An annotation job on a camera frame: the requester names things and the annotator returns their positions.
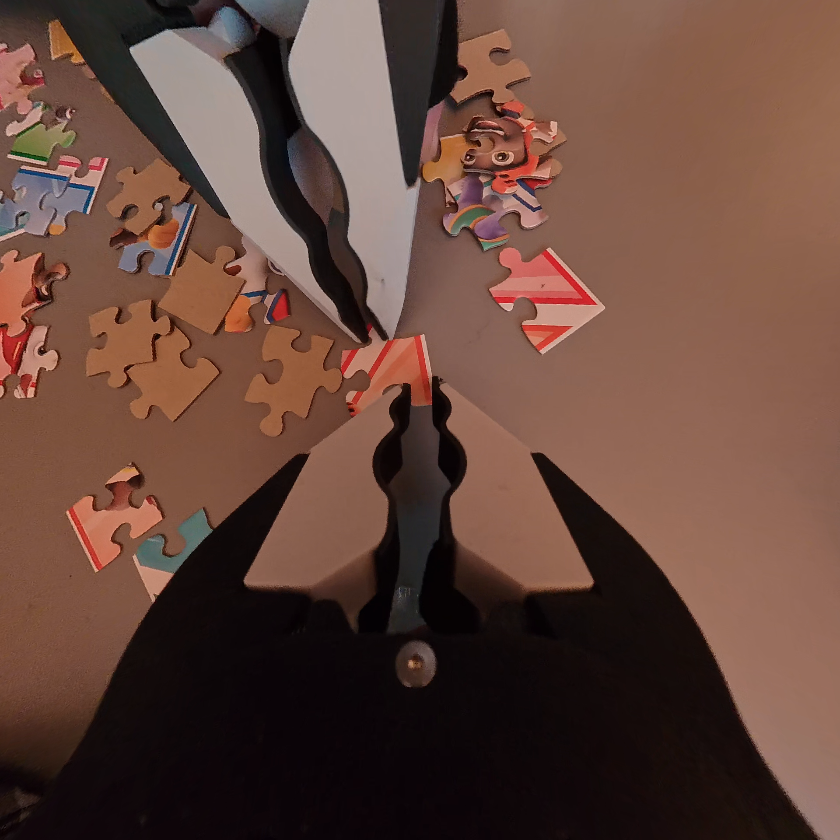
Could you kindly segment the light green edge puzzle piece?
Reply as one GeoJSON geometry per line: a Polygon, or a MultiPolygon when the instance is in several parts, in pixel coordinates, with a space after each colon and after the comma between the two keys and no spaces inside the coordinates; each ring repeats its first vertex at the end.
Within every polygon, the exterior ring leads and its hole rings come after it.
{"type": "Polygon", "coordinates": [[[67,148],[76,139],[76,132],[67,125],[76,110],[69,106],[52,107],[36,101],[19,120],[10,122],[5,134],[14,139],[7,157],[34,165],[47,165],[57,145],[67,148]]]}

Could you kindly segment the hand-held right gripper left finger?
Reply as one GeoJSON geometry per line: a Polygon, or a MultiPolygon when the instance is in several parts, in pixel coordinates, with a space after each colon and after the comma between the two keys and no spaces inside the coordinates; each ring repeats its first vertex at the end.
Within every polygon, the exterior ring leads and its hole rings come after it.
{"type": "Polygon", "coordinates": [[[408,384],[393,387],[311,450],[247,587],[333,600],[358,630],[386,630],[400,563],[391,483],[411,404],[408,384]]]}

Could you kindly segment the red pink striped puzzle piece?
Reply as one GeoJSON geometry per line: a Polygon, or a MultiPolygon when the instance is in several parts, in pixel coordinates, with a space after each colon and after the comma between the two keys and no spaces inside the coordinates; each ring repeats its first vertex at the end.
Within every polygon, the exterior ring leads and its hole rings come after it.
{"type": "Polygon", "coordinates": [[[509,277],[489,289],[494,302],[511,311],[520,299],[535,307],[535,316],[521,330],[536,351],[546,354],[564,338],[583,327],[605,306],[551,249],[524,260],[513,247],[498,256],[509,277]]]}

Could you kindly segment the blue edge puzzle piece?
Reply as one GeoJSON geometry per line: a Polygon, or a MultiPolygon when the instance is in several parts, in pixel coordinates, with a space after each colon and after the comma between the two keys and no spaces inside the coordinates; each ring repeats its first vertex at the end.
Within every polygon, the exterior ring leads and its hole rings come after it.
{"type": "Polygon", "coordinates": [[[61,196],[75,171],[64,165],[55,170],[21,165],[12,181],[13,196],[1,197],[1,240],[22,233],[47,236],[56,210],[41,205],[49,195],[61,196]]]}

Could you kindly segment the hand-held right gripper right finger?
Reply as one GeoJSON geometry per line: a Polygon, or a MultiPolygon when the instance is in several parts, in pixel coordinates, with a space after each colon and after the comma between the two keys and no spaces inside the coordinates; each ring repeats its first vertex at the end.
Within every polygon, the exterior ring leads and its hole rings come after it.
{"type": "Polygon", "coordinates": [[[447,481],[422,584],[425,624],[469,634],[499,606],[586,592],[591,573],[531,450],[433,380],[437,467],[447,481]]]}

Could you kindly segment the blue framed white puzzle piece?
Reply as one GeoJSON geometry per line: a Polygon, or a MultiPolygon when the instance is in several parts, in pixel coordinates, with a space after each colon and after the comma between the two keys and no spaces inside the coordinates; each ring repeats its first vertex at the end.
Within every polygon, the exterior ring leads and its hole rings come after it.
{"type": "Polygon", "coordinates": [[[91,157],[87,164],[87,173],[78,175],[81,161],[68,154],[60,156],[57,168],[53,172],[51,193],[46,194],[41,203],[42,209],[55,212],[49,223],[50,235],[61,235],[65,232],[69,214],[91,213],[108,164],[107,156],[91,157]]]}

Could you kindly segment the purple rainbow swirl puzzle piece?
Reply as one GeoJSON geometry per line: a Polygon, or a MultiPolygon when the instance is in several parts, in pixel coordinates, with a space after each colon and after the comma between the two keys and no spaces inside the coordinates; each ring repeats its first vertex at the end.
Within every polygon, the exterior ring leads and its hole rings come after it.
{"type": "Polygon", "coordinates": [[[510,234],[501,224],[506,211],[500,195],[477,173],[465,175],[451,187],[456,209],[443,216],[445,231],[456,236],[461,230],[469,229],[483,250],[504,246],[510,234]]]}

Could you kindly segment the plain brown puzzle piece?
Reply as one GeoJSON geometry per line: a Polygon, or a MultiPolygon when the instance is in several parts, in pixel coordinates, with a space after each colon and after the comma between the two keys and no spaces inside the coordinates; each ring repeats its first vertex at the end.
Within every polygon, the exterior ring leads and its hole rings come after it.
{"type": "Polygon", "coordinates": [[[151,299],[137,301],[128,307],[129,318],[119,322],[120,309],[107,308],[90,315],[91,336],[106,336],[106,344],[87,353],[86,375],[108,374],[111,388],[121,387],[129,380],[128,369],[136,364],[154,361],[154,340],[168,335],[172,321],[154,315],[151,299]]]}
{"type": "Polygon", "coordinates": [[[121,219],[125,230],[139,237],[151,226],[158,224],[163,209],[157,203],[169,199],[178,204],[192,191],[180,173],[168,163],[158,159],[141,171],[127,166],[116,174],[121,184],[120,192],[107,202],[112,217],[121,219]]]}
{"type": "Polygon", "coordinates": [[[219,376],[219,369],[207,358],[200,358],[194,367],[185,365],[182,352],[190,340],[179,328],[154,343],[154,360],[129,367],[128,375],[141,389],[141,396],[132,400],[130,411],[145,419],[152,406],[174,421],[219,376]]]}
{"type": "Polygon", "coordinates": [[[214,335],[245,282],[240,275],[229,275],[225,270],[235,258],[235,249],[229,246],[217,247],[213,262],[189,248],[159,308],[214,335]]]}
{"type": "Polygon", "coordinates": [[[264,403],[269,406],[269,412],[261,420],[259,429],[270,437],[282,433],[285,413],[291,412],[306,418],[319,387],[335,393],[343,381],[340,368],[324,368],[333,340],[313,335],[310,349],[303,352],[292,347],[299,334],[298,330],[279,326],[268,329],[262,357],[264,361],[281,362],[281,376],[277,382],[269,383],[264,375],[256,375],[245,395],[247,403],[264,403]]]}

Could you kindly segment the red dog face puzzle piece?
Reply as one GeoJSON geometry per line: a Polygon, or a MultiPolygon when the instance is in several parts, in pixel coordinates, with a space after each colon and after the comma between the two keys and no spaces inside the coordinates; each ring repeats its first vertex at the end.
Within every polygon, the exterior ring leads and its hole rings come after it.
{"type": "Polygon", "coordinates": [[[489,175],[498,194],[514,193],[520,186],[546,186],[561,172],[553,151],[566,142],[566,136],[555,121],[511,110],[495,118],[479,115],[465,126],[465,137],[472,143],[463,156],[465,171],[489,175]]]}

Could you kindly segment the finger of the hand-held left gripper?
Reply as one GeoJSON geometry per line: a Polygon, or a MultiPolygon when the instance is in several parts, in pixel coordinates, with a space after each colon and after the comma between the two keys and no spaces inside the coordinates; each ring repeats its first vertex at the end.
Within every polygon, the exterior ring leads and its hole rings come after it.
{"type": "Polygon", "coordinates": [[[394,338],[406,294],[419,187],[407,186],[380,5],[310,1],[288,60],[303,122],[341,176],[366,302],[394,338]]]}
{"type": "Polygon", "coordinates": [[[277,39],[235,49],[208,28],[167,29],[130,49],[228,217],[357,341],[367,327],[327,228],[291,169],[293,107],[277,39]]]}

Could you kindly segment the plain teal puzzle piece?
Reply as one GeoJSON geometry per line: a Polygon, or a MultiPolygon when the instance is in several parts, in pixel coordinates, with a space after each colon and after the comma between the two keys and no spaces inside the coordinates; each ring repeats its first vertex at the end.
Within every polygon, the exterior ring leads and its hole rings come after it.
{"type": "Polygon", "coordinates": [[[206,510],[202,507],[183,520],[177,531],[185,541],[181,552],[167,553],[165,537],[155,534],[144,540],[133,556],[134,566],[151,602],[154,602],[163,592],[174,573],[181,568],[198,545],[212,533],[213,528],[207,518],[206,510]]]}

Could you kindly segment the white orange blue puzzle piece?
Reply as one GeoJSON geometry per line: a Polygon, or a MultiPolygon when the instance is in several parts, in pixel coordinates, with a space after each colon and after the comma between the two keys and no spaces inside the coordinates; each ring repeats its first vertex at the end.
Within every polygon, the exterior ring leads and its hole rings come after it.
{"type": "Polygon", "coordinates": [[[250,315],[250,310],[258,304],[266,306],[265,324],[276,324],[291,315],[287,290],[279,289],[275,293],[269,293],[267,290],[269,273],[279,275],[280,270],[273,266],[250,238],[244,235],[241,240],[245,254],[226,264],[224,268],[227,274],[244,282],[225,317],[224,330],[227,333],[246,333],[252,330],[255,321],[250,315]]]}

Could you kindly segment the white and red puzzle piece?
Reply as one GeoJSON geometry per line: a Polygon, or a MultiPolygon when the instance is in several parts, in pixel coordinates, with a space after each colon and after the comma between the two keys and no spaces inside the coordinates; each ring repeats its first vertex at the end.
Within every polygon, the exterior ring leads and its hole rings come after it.
{"type": "Polygon", "coordinates": [[[49,326],[29,324],[17,335],[11,335],[7,326],[1,327],[1,397],[6,393],[6,380],[17,377],[14,388],[16,398],[36,395],[39,373],[53,371],[60,360],[55,350],[46,350],[49,326]]]}

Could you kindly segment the pink red edge puzzle piece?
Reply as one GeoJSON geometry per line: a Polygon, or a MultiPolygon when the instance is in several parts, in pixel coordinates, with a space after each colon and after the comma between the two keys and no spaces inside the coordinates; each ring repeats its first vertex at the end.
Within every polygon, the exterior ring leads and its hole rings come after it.
{"type": "Polygon", "coordinates": [[[142,474],[135,464],[119,470],[106,482],[112,493],[111,502],[102,509],[94,506],[94,497],[81,498],[66,511],[66,516],[94,571],[101,571],[115,560],[122,547],[112,535],[124,524],[135,539],[163,520],[163,512],[153,496],[147,496],[135,507],[131,495],[140,487],[142,474]]]}

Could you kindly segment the plain orange puzzle piece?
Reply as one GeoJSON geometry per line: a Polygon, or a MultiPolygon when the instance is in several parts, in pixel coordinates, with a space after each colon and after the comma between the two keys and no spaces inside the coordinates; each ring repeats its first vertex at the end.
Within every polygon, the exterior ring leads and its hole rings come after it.
{"type": "Polygon", "coordinates": [[[67,58],[74,66],[82,66],[86,63],[57,18],[50,20],[48,23],[48,37],[49,53],[52,60],[67,58]]]}

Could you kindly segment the blue orange dog puzzle piece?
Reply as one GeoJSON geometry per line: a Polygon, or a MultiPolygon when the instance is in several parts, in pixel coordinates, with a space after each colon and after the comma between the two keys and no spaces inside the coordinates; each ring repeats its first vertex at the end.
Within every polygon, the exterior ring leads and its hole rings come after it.
{"type": "Polygon", "coordinates": [[[195,204],[182,202],[171,208],[168,220],[153,224],[143,234],[133,234],[122,227],[116,230],[109,245],[120,251],[119,268],[136,274],[140,271],[142,257],[151,255],[148,273],[157,277],[172,276],[192,231],[196,210],[195,204]]]}

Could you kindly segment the salmon pink edge puzzle piece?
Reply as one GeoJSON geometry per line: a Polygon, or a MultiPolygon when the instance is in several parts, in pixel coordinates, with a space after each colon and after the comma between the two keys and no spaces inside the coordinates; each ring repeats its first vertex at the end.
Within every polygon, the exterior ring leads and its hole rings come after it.
{"type": "Polygon", "coordinates": [[[2,254],[1,326],[8,336],[17,336],[30,326],[29,314],[52,302],[53,284],[69,273],[65,262],[46,266],[42,253],[22,257],[9,249],[2,254]]]}

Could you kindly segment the deep orange edge puzzle piece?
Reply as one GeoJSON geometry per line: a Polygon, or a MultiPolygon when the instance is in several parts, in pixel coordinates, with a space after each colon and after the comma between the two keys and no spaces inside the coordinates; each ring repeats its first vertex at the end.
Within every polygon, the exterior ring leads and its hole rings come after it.
{"type": "Polygon", "coordinates": [[[362,371],[370,378],[364,391],[349,392],[346,403],[350,415],[358,415],[378,400],[392,385],[409,384],[413,406],[433,403],[432,367],[423,334],[403,339],[373,338],[365,346],[342,352],[341,372],[350,379],[362,371]]]}

